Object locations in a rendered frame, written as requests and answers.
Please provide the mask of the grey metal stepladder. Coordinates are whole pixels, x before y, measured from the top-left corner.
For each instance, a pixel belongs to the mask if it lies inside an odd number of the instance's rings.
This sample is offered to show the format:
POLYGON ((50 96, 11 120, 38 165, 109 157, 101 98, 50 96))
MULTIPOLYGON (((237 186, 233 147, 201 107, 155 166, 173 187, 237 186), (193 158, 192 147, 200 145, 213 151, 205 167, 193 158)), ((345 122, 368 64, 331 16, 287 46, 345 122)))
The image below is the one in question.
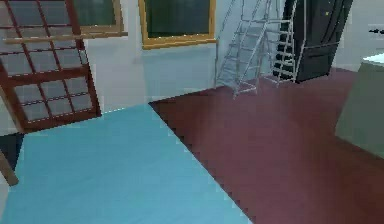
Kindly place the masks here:
POLYGON ((215 55, 215 86, 235 97, 258 91, 264 78, 275 85, 297 77, 294 17, 299 0, 256 0, 241 3, 241 16, 224 54, 215 55))

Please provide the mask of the yellow-framed window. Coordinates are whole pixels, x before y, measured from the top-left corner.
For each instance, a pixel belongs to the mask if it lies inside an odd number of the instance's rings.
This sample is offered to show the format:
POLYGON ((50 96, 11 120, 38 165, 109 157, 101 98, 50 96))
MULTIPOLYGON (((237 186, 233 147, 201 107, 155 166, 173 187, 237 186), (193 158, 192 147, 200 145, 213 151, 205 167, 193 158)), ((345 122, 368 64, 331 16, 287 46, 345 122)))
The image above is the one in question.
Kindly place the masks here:
POLYGON ((216 0, 138 0, 143 50, 215 43, 216 0))

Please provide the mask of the tan-framed window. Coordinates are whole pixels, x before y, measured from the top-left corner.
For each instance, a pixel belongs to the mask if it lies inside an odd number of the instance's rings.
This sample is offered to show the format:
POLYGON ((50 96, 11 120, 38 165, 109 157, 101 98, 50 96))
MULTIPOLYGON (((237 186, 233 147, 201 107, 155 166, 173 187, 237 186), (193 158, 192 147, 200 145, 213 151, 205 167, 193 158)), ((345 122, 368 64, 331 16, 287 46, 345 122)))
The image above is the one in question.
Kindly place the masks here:
POLYGON ((7 44, 126 36, 120 0, 0 0, 7 44))

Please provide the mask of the red-brown glass-paned door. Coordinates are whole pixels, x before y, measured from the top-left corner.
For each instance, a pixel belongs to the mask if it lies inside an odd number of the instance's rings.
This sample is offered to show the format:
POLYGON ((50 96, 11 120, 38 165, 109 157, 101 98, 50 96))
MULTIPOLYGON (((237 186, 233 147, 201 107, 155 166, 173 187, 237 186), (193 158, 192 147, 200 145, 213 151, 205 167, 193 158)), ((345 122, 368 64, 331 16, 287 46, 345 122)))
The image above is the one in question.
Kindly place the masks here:
POLYGON ((0 97, 21 133, 101 115, 73 0, 0 0, 0 97))

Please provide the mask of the black fridge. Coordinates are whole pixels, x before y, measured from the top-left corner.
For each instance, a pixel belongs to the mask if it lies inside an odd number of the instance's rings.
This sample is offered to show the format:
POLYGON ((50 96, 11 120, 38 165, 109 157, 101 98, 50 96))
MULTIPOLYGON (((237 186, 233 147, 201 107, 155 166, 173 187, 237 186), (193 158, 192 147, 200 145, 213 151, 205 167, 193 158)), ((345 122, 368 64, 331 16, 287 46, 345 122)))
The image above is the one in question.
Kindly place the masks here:
POLYGON ((285 0, 283 18, 293 19, 294 47, 280 35, 275 59, 289 60, 295 53, 296 83, 329 74, 353 0, 285 0))

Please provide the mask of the grey-green counter with pale top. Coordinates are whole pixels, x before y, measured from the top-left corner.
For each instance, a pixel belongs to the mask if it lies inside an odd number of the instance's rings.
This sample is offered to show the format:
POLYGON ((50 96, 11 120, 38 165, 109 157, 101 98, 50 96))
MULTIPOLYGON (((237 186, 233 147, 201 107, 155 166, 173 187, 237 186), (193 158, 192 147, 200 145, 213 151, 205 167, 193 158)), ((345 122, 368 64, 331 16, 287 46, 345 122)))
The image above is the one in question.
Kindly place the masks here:
POLYGON ((335 135, 384 159, 384 53, 362 59, 335 135))

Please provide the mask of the brown wooden furniture leg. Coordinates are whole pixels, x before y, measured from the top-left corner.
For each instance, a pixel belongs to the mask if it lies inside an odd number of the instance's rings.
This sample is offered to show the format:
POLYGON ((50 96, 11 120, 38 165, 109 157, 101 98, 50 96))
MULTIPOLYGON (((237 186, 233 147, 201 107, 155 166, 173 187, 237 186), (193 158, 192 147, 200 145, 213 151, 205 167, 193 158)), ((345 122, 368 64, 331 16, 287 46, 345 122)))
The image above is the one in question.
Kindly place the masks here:
POLYGON ((5 155, 0 151, 0 172, 4 176, 9 186, 15 186, 19 183, 15 172, 11 168, 5 155))

